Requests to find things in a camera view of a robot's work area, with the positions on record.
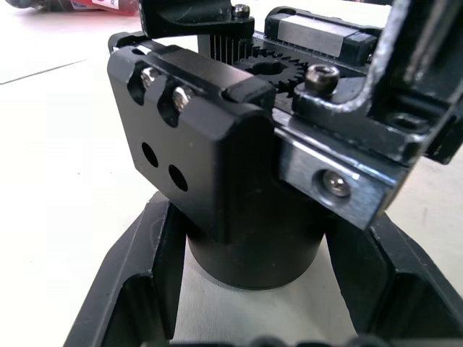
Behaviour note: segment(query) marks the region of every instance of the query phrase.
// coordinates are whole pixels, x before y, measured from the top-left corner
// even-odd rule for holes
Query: white table surface
[[[328,3],[324,11],[346,11],[345,3]],[[252,9],[258,8],[254,15],[265,16],[274,7],[262,4],[253,4]],[[33,52],[4,55],[0,65],[6,82],[20,78],[0,86],[0,346],[62,346],[101,260],[156,190],[133,167],[106,76],[107,37],[137,30],[137,22],[111,19],[107,27],[95,20],[91,25],[100,28],[96,35],[91,25],[87,27],[89,17],[82,16],[85,25],[75,24],[81,30],[75,34],[80,49],[61,52],[62,35],[54,29],[53,40],[43,39],[42,44],[27,34],[48,32],[45,27],[56,28],[52,18],[59,22],[72,15],[53,15],[49,22],[25,20],[13,12],[23,21],[15,27],[22,30],[17,39],[28,42]],[[169,42],[195,46],[191,38]],[[29,51],[16,41],[12,47]],[[62,60],[54,61],[50,50]],[[34,58],[40,63],[30,67]],[[86,60],[35,74],[82,59]],[[14,73],[5,61],[14,65]],[[21,78],[31,73],[35,75]],[[462,170],[462,152],[447,167],[420,161],[389,209],[460,294]],[[326,244],[301,278],[258,292],[217,283],[187,251],[175,339],[243,344],[264,334],[287,343],[343,343],[354,334]]]

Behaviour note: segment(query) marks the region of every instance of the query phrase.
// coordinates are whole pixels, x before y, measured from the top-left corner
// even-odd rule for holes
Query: black cylinder
[[[230,286],[283,286],[306,271],[323,237],[320,214],[293,210],[285,216],[285,212],[289,211],[280,216],[268,215],[268,223],[262,228],[246,230],[242,237],[228,244],[218,243],[201,232],[190,234],[191,252],[208,274]]]

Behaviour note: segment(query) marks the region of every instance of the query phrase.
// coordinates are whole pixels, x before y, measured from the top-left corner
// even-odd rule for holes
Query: black metal frame
[[[331,61],[349,83],[363,79],[355,109],[350,101],[339,100],[342,86],[337,96],[323,99],[299,85],[289,104],[286,96],[275,96],[268,83],[222,64],[265,55],[267,46],[287,50],[278,36],[271,38],[282,14],[335,24],[338,20],[282,7],[269,14],[273,27],[266,27],[266,35],[253,38],[253,19],[233,17],[228,0],[140,4],[145,34],[114,35],[109,49],[118,51],[111,56],[108,71],[135,166],[166,197],[155,194],[111,248],[65,346],[167,344],[174,336],[187,237],[197,261],[214,277],[235,286],[268,288],[298,277],[310,265],[324,234],[341,294],[361,335],[347,346],[461,346],[463,301],[425,251],[383,213],[393,196],[374,211],[372,219],[377,218],[364,223],[364,228],[346,222],[329,205],[343,218],[334,217],[276,179],[274,161],[284,147],[283,137],[274,135],[283,134],[292,123],[292,140],[298,140],[301,132],[319,155],[379,167],[390,174],[394,189],[426,150],[430,158],[447,163],[463,139],[459,113],[463,88],[461,81],[451,78],[463,45],[449,48],[449,40],[463,38],[463,25],[454,21],[462,4],[399,0],[394,12],[398,27],[386,28],[387,40],[380,40],[372,69],[346,63],[365,60],[379,35],[371,28],[358,27],[371,35],[363,36],[368,45],[353,58],[344,54],[333,60],[291,48],[293,57],[308,64],[313,59]],[[191,13],[190,5],[195,6]],[[429,30],[435,27],[439,30],[431,37]],[[191,34],[200,35],[200,53],[216,61],[148,40]],[[348,44],[345,49],[352,48],[353,43]],[[140,80],[146,68],[158,73],[148,88]],[[429,96],[439,78],[451,82]],[[178,86],[196,95],[181,111],[171,99]],[[398,101],[394,107],[399,110],[391,108],[391,99]],[[278,123],[278,112],[298,120]],[[415,116],[418,112],[426,118],[426,130],[410,134],[410,129],[389,124],[391,112]],[[348,124],[339,121],[346,115],[351,116]],[[359,128],[374,134],[360,134]],[[380,139],[375,138],[378,132],[383,135]],[[330,152],[322,152],[316,143]],[[156,155],[150,145],[156,147]],[[277,266],[267,266],[269,261]],[[239,271],[241,262],[247,271]],[[284,346],[271,338],[252,345]]]

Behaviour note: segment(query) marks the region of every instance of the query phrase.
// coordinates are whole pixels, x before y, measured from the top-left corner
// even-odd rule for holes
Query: screw hole
[[[143,150],[143,154],[146,157],[146,160],[149,161],[152,166],[157,168],[159,166],[159,162],[156,157],[156,154],[154,154],[154,151],[150,147],[150,145],[146,142],[142,143],[142,150]]]
[[[144,56],[145,54],[138,48],[132,49],[133,54],[137,54],[138,56]]]
[[[246,69],[247,72],[253,75],[274,75],[274,74],[281,74],[283,70],[285,70],[287,66],[282,64],[280,61],[275,62],[265,62],[265,63],[257,63],[254,64],[249,69]]]
[[[187,180],[176,166],[169,165],[169,175],[171,175],[172,181],[174,181],[175,185],[179,187],[180,190],[184,192],[188,190]]]
[[[330,67],[329,65],[319,64],[319,65],[315,65],[313,69],[322,75],[331,76],[332,74],[336,74],[336,70],[333,67]]]
[[[350,186],[346,179],[331,170],[319,170],[313,175],[313,185],[320,198],[330,206],[343,205],[349,201]]]

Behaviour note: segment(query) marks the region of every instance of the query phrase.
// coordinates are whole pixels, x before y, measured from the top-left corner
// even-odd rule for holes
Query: black mount
[[[362,335],[347,346],[461,346],[462,299],[384,213],[420,155],[447,163],[462,143],[462,73],[445,54],[449,38],[463,38],[454,21],[462,6],[444,2],[398,1],[380,37],[375,28],[288,7],[274,9],[261,34],[228,0],[140,1],[144,33],[111,37],[108,73],[135,167],[162,193],[107,254],[65,346],[168,343],[186,236],[213,277],[262,289],[300,276],[323,235]],[[319,35],[314,21],[334,28],[332,46],[292,31],[304,23],[308,37]],[[427,35],[433,26],[436,39]],[[199,35],[200,54],[151,40],[176,35]],[[452,47],[461,58],[463,46]],[[289,92],[277,94],[258,73],[231,66],[259,56],[303,69],[329,63],[341,74],[336,93],[322,97],[285,77]],[[431,95],[437,74],[451,82]],[[400,122],[388,123],[399,113]],[[424,128],[403,129],[414,121]],[[333,168],[358,182],[351,200],[321,185]],[[284,344],[263,338],[252,346]]]

